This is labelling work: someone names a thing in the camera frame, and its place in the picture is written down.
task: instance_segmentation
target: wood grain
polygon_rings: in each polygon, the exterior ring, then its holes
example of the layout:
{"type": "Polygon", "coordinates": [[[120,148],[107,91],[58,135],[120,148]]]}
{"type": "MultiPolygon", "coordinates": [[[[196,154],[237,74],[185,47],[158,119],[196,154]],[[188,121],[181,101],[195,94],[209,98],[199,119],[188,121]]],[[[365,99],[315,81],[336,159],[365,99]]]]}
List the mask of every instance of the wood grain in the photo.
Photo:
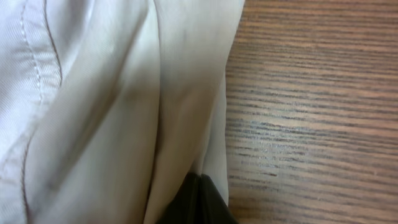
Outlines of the wood grain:
{"type": "Polygon", "coordinates": [[[398,1],[246,0],[226,77],[240,223],[398,223],[398,1]]]}

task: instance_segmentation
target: seam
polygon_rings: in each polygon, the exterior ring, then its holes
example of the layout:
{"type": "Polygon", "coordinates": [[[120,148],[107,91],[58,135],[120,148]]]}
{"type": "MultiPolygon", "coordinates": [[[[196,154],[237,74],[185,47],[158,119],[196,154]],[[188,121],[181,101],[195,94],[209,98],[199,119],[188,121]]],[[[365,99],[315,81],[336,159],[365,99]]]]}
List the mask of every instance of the seam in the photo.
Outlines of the seam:
{"type": "Polygon", "coordinates": [[[26,36],[26,30],[25,30],[25,24],[24,24],[24,14],[25,14],[25,9],[27,5],[28,0],[25,1],[24,5],[22,6],[22,12],[21,12],[21,18],[19,20],[19,24],[21,25],[21,33],[22,33],[22,38],[24,39],[24,42],[26,43],[26,47],[29,49],[29,52],[32,56],[32,61],[34,64],[34,68],[36,71],[36,77],[37,77],[37,87],[39,88],[39,106],[42,104],[43,96],[42,96],[42,85],[41,85],[41,79],[42,77],[40,76],[39,73],[39,66],[37,63],[37,60],[35,58],[35,55],[33,54],[32,47],[29,45],[29,42],[27,41],[27,36],[26,36]]]}
{"type": "MultiPolygon", "coordinates": [[[[39,105],[37,107],[37,110],[39,110],[41,104],[42,104],[42,100],[43,100],[43,96],[42,96],[42,85],[41,85],[41,79],[42,77],[40,76],[39,73],[39,67],[38,67],[38,63],[37,60],[34,56],[33,53],[33,49],[32,47],[29,45],[29,42],[27,41],[27,36],[26,36],[26,30],[25,30],[25,24],[24,24],[24,15],[25,15],[25,10],[26,10],[26,5],[28,3],[28,0],[25,1],[25,3],[22,5],[22,11],[21,11],[21,17],[19,20],[19,24],[21,25],[21,33],[22,33],[22,38],[24,39],[24,42],[26,43],[26,47],[29,49],[29,52],[32,56],[32,62],[34,64],[34,69],[36,71],[36,77],[37,77],[37,87],[39,89],[39,105]]],[[[21,167],[21,193],[22,193],[22,203],[24,206],[24,213],[25,213],[25,218],[26,218],[26,223],[30,223],[29,220],[29,205],[27,203],[27,197],[26,197],[26,189],[25,189],[25,167],[26,167],[26,159],[27,159],[27,153],[29,151],[29,146],[30,146],[30,142],[32,140],[34,133],[32,133],[29,142],[27,144],[27,147],[25,148],[24,151],[24,155],[22,156],[22,167],[21,167]]]]}
{"type": "Polygon", "coordinates": [[[62,67],[61,67],[60,57],[59,57],[57,48],[55,47],[55,42],[54,42],[54,39],[52,38],[52,34],[50,31],[49,21],[47,20],[47,0],[44,0],[44,23],[45,23],[45,28],[47,29],[47,32],[49,33],[51,45],[52,45],[52,48],[55,53],[55,58],[57,59],[58,66],[60,68],[60,83],[59,83],[59,85],[61,86],[62,80],[63,80],[62,67]]]}

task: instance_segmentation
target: white fabric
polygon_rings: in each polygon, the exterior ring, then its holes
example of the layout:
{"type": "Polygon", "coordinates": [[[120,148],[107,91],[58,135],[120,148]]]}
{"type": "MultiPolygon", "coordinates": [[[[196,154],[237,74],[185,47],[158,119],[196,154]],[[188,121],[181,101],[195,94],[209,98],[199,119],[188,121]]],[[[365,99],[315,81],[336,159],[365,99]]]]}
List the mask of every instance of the white fabric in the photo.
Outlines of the white fabric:
{"type": "Polygon", "coordinates": [[[0,0],[0,223],[155,223],[189,170],[228,203],[242,0],[0,0]]]}

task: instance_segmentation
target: dark object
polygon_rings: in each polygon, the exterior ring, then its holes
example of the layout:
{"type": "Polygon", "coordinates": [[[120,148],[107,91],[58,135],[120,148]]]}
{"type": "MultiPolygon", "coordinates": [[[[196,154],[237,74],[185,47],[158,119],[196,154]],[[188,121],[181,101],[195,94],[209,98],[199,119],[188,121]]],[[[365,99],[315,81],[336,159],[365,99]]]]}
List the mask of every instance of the dark object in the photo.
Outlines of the dark object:
{"type": "Polygon", "coordinates": [[[177,195],[157,224],[236,224],[238,223],[213,181],[207,175],[189,173],[177,195]]]}

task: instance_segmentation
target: garment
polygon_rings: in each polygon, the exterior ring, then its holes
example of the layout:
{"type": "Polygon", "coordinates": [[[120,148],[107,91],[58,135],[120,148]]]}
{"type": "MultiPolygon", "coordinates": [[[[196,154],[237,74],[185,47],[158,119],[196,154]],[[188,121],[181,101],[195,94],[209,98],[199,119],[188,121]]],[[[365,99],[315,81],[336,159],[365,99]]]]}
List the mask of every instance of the garment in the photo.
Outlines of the garment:
{"type": "Polygon", "coordinates": [[[228,204],[242,0],[0,0],[0,223],[145,223],[187,173],[228,204]]]}

